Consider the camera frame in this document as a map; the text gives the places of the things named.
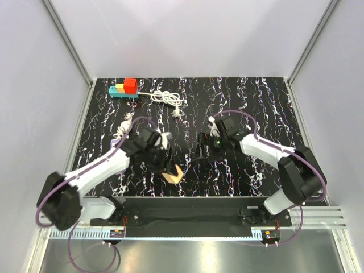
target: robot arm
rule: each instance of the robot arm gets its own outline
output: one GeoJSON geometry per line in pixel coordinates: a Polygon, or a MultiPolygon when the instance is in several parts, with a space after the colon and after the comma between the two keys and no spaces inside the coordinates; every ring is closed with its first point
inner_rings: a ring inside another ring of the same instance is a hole
{"type": "Polygon", "coordinates": [[[108,153],[88,165],[61,176],[50,174],[39,196],[37,206],[60,183],[75,177],[55,192],[42,207],[43,214],[59,229],[66,230],[77,221],[101,218],[121,220],[120,203],[112,197],[85,197],[96,185],[111,175],[126,170],[130,164],[146,162],[152,172],[177,176],[178,171],[169,147],[170,133],[160,133],[152,128],[142,128],[139,134],[130,135],[120,148],[108,153]]]}
{"type": "Polygon", "coordinates": [[[292,148],[279,145],[235,126],[230,117],[211,122],[211,130],[200,133],[196,159],[218,160],[228,150],[254,156],[279,171],[282,188],[262,204],[267,217],[273,217],[293,205],[300,205],[321,190],[320,179],[295,157],[284,151],[296,153],[309,162],[326,178],[308,147],[292,148]]]}

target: yellow block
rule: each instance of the yellow block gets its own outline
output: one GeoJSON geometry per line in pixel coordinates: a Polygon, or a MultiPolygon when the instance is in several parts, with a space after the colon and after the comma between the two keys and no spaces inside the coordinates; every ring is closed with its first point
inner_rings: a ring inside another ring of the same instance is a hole
{"type": "Polygon", "coordinates": [[[176,168],[177,168],[177,173],[178,173],[177,176],[169,175],[169,174],[167,174],[165,172],[162,172],[163,177],[170,184],[177,185],[181,181],[181,179],[183,177],[183,171],[181,170],[181,168],[177,164],[176,164],[176,168]]]}
{"type": "Polygon", "coordinates": [[[125,93],[124,84],[117,84],[115,87],[116,87],[116,89],[118,89],[119,93],[125,93]]]}

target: white veins pattern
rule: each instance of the white veins pattern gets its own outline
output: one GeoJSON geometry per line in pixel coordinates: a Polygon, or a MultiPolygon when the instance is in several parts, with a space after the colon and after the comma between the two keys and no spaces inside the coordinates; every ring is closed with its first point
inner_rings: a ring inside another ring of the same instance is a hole
{"type": "MultiPolygon", "coordinates": [[[[90,102],[73,169],[80,168],[110,148],[126,113],[152,119],[161,131],[173,135],[176,163],[184,177],[179,185],[166,183],[144,163],[134,163],[121,175],[113,175],[89,192],[90,196],[268,196],[280,187],[277,170],[252,156],[228,152],[216,162],[193,160],[197,136],[206,132],[209,116],[239,109],[251,114],[264,138],[286,146],[303,145],[291,99],[282,78],[142,78],[140,92],[177,92],[183,101],[181,117],[173,107],[146,97],[114,100],[110,86],[123,78],[98,79],[90,102]]],[[[253,123],[231,114],[235,124],[252,130],[253,123]]],[[[147,126],[141,121],[140,126],[147,126]]]]}

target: white wall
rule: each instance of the white wall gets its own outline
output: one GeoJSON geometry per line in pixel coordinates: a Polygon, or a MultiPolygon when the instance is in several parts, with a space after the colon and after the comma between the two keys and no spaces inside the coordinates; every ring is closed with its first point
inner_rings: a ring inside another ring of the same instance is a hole
{"type": "Polygon", "coordinates": [[[315,154],[364,269],[364,2],[342,1],[293,83],[315,154]]]}
{"type": "Polygon", "coordinates": [[[35,205],[62,171],[86,85],[39,0],[0,2],[0,271],[24,272],[35,205]]]}
{"type": "Polygon", "coordinates": [[[329,0],[52,0],[92,78],[288,77],[329,0]]]}

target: purple cable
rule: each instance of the purple cable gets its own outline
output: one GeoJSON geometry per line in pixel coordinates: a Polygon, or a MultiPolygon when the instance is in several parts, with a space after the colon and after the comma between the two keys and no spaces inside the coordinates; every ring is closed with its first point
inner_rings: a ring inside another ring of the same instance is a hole
{"type": "MultiPolygon", "coordinates": [[[[217,113],[216,115],[213,115],[212,117],[213,118],[216,118],[218,117],[219,115],[222,115],[222,114],[227,114],[227,113],[237,113],[237,114],[242,114],[244,115],[245,117],[248,117],[250,118],[253,122],[254,122],[254,138],[259,141],[259,142],[262,142],[264,143],[265,145],[268,145],[274,149],[277,149],[277,150],[281,150],[280,147],[278,145],[275,145],[275,144],[272,144],[270,142],[267,142],[265,141],[264,139],[259,139],[258,137],[258,133],[257,133],[257,121],[255,120],[255,118],[253,118],[253,116],[245,113],[245,112],[242,112],[242,111],[238,111],[238,110],[225,110],[225,111],[222,111],[222,112],[219,112],[217,113]]],[[[315,167],[313,165],[311,165],[310,163],[308,163],[304,158],[302,158],[301,156],[295,154],[294,152],[291,152],[291,151],[288,151],[288,150],[283,150],[283,152],[286,152],[292,156],[294,156],[295,158],[297,158],[299,161],[301,161],[303,164],[305,164],[308,168],[311,169],[311,171],[317,175],[317,177],[320,179],[320,182],[321,182],[321,185],[322,185],[322,195],[318,198],[309,198],[307,201],[308,202],[315,202],[315,201],[323,201],[326,197],[326,193],[327,193],[327,189],[326,189],[326,184],[325,184],[325,180],[324,178],[320,175],[320,173],[318,172],[317,169],[315,169],[315,167]]]]}
{"type": "MultiPolygon", "coordinates": [[[[82,255],[84,255],[85,253],[87,253],[90,249],[93,249],[94,247],[96,247],[96,246],[99,246],[100,245],[100,242],[97,242],[97,243],[94,243],[93,245],[91,245],[91,246],[89,246],[89,247],[87,247],[85,250],[83,250],[81,253],[79,253],[79,254],[77,254],[76,256],[73,256],[72,257],[72,259],[73,259],[73,261],[75,261],[75,260],[77,260],[79,257],[81,257],[82,255]]],[[[58,261],[58,263],[60,263],[60,264],[69,264],[69,263],[71,263],[70,261],[69,261],[69,259],[67,259],[67,260],[62,260],[62,259],[60,259],[58,256],[59,256],[59,254],[58,254],[58,252],[56,251],[56,249],[55,249],[55,253],[54,253],[54,255],[53,256],[55,256],[56,257],[56,260],[58,261]]]]}
{"type": "Polygon", "coordinates": [[[300,221],[300,225],[298,226],[298,229],[297,229],[295,235],[293,235],[290,239],[288,239],[288,240],[280,243],[280,245],[286,245],[286,244],[292,242],[298,236],[298,234],[300,233],[300,231],[302,229],[302,226],[303,226],[303,209],[302,209],[302,206],[301,205],[299,205],[299,207],[300,207],[300,211],[301,211],[301,221],[300,221]]]}
{"type": "MultiPolygon", "coordinates": [[[[105,162],[105,161],[107,161],[110,157],[112,157],[116,152],[117,152],[117,150],[121,147],[121,145],[123,144],[123,142],[125,141],[125,139],[126,139],[126,137],[127,137],[127,135],[128,135],[128,133],[131,131],[131,129],[133,128],[133,126],[140,120],[140,119],[145,119],[145,120],[147,120],[150,124],[152,124],[152,126],[154,127],[154,128],[156,128],[156,125],[155,125],[155,123],[151,120],[151,119],[149,119],[149,118],[147,118],[147,117],[138,117],[138,118],[136,118],[135,120],[133,120],[133,122],[131,123],[131,126],[130,126],[130,129],[128,130],[128,132],[126,132],[125,134],[124,134],[124,136],[121,138],[121,140],[120,140],[120,142],[118,143],[118,145],[116,146],[116,149],[107,157],[107,158],[104,158],[103,160],[101,160],[101,161],[99,161],[98,163],[96,163],[95,165],[92,165],[92,166],[90,166],[90,167],[88,167],[88,168],[86,168],[86,169],[84,169],[82,172],[80,172],[79,174],[78,174],[78,176],[81,176],[81,175],[84,175],[85,173],[87,173],[88,171],[90,171],[91,169],[93,169],[93,168],[95,168],[96,166],[98,166],[98,165],[100,165],[101,163],[103,163],[103,162],[105,162]]],[[[55,193],[55,192],[57,192],[60,188],[62,188],[64,185],[67,185],[69,182],[71,182],[72,180],[74,180],[75,178],[77,178],[76,176],[72,176],[71,178],[69,178],[69,179],[67,179],[67,180],[65,180],[65,181],[63,181],[62,183],[60,183],[58,186],[56,186],[53,190],[51,190],[50,192],[49,192],[49,194],[47,194],[46,196],[45,196],[45,198],[40,202],[40,204],[39,204],[39,206],[38,206],[38,208],[37,208],[37,210],[36,210],[36,213],[35,213],[35,222],[36,222],[36,224],[39,226],[39,227],[41,227],[41,228],[48,228],[48,227],[50,227],[50,226],[52,226],[53,224],[43,224],[43,223],[41,223],[40,221],[39,221],[39,216],[40,216],[40,212],[42,211],[42,208],[43,208],[43,206],[44,206],[44,204],[48,201],[48,199],[55,193]]]]}
{"type": "Polygon", "coordinates": [[[68,240],[67,240],[67,250],[68,250],[68,258],[69,258],[69,261],[74,266],[74,268],[77,269],[77,270],[79,270],[80,272],[84,272],[84,273],[104,273],[104,272],[108,272],[110,270],[110,268],[113,266],[113,264],[115,263],[116,254],[117,254],[117,248],[116,248],[116,246],[114,246],[112,244],[110,244],[109,246],[112,246],[113,247],[114,257],[113,257],[113,260],[111,261],[111,263],[109,264],[109,266],[107,268],[105,268],[104,270],[101,270],[101,271],[87,271],[87,270],[84,270],[81,267],[79,267],[76,264],[75,260],[72,258],[72,255],[71,255],[71,237],[73,235],[73,231],[75,230],[77,224],[78,224],[78,222],[73,225],[73,227],[71,229],[71,232],[69,233],[68,240]]]}

